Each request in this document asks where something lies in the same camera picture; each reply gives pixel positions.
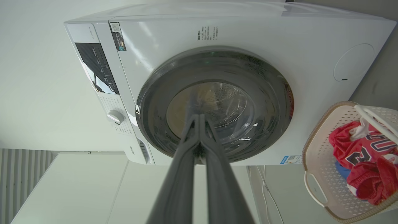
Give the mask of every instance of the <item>gray floor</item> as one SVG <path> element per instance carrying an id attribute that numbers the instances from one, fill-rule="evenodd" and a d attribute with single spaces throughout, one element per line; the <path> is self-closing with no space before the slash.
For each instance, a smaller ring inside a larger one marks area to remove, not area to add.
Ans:
<path id="1" fill-rule="evenodd" d="M 372 14 L 398 20 L 398 1 L 396 0 L 295 0 L 355 12 Z M 376 61 L 351 97 L 362 105 L 382 106 L 398 110 L 398 29 L 395 28 Z M 265 204 L 261 194 L 261 182 L 258 171 L 252 167 L 252 176 L 258 208 L 264 224 Z M 285 224 L 334 224 L 338 223 L 319 206 L 307 193 L 304 186 L 304 169 L 300 165 L 267 166 L 266 180 L 269 189 L 281 211 Z M 272 224 L 281 224 L 272 200 L 267 197 L 269 217 Z M 398 223 L 398 211 L 393 210 L 358 222 L 360 224 Z"/>

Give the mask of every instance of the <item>basket handle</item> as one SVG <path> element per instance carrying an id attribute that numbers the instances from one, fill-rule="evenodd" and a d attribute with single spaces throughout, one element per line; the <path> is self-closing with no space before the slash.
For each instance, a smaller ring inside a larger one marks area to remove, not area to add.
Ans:
<path id="1" fill-rule="evenodd" d="M 325 203 L 325 204 L 322 203 L 322 202 L 314 195 L 314 193 L 311 191 L 311 188 L 310 188 L 309 185 L 308 185 L 308 175 L 311 175 L 311 176 L 314 178 L 316 184 L 318 184 L 319 189 L 321 189 L 321 192 L 322 192 L 323 196 L 324 196 L 325 199 L 326 199 L 326 203 Z M 314 199 L 320 206 L 326 207 L 326 205 L 327 205 L 327 203 L 328 203 L 328 198 L 326 197 L 325 192 L 322 190 L 321 186 L 319 185 L 319 182 L 318 182 L 318 180 L 316 179 L 316 177 L 315 177 L 312 173 L 310 173 L 309 171 L 305 171 L 305 172 L 304 172 L 304 184 L 305 184 L 305 188 L 307 188 L 307 191 L 308 191 L 308 193 L 311 195 L 312 199 Z"/>
<path id="2" fill-rule="evenodd" d="M 380 117 L 379 115 L 373 113 L 373 111 L 364 108 L 360 105 L 356 105 L 354 107 L 357 112 L 363 116 L 368 122 L 369 124 L 371 124 L 373 127 L 375 127 L 377 130 L 379 130 L 383 135 L 385 135 L 387 138 L 389 138 L 391 141 L 398 143 L 398 137 L 395 136 L 393 133 L 389 132 L 385 127 L 383 127 L 380 123 L 378 123 L 375 119 L 373 119 L 373 117 L 375 117 L 379 122 L 383 123 L 384 125 L 386 125 L 390 130 L 394 131 L 394 128 L 391 127 L 388 123 L 386 123 L 384 121 L 384 119 L 382 117 Z"/>

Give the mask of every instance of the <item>qr code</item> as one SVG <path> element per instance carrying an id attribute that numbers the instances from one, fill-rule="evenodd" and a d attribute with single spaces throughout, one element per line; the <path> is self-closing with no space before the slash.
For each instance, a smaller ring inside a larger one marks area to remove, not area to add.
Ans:
<path id="1" fill-rule="evenodd" d="M 110 23 L 112 32 L 121 32 L 119 23 Z"/>

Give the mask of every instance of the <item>corrugated panel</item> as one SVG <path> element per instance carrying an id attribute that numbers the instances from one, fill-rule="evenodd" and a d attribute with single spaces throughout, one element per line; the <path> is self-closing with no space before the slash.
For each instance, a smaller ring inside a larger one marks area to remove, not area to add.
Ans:
<path id="1" fill-rule="evenodd" d="M 0 149 L 0 224 L 10 224 L 54 160 L 50 151 Z"/>

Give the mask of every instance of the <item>blue and white label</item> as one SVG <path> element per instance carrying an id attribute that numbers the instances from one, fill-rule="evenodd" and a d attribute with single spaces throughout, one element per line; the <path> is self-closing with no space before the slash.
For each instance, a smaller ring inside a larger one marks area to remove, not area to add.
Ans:
<path id="1" fill-rule="evenodd" d="M 280 164 L 295 164 L 302 163 L 301 155 L 287 155 L 285 156 Z"/>

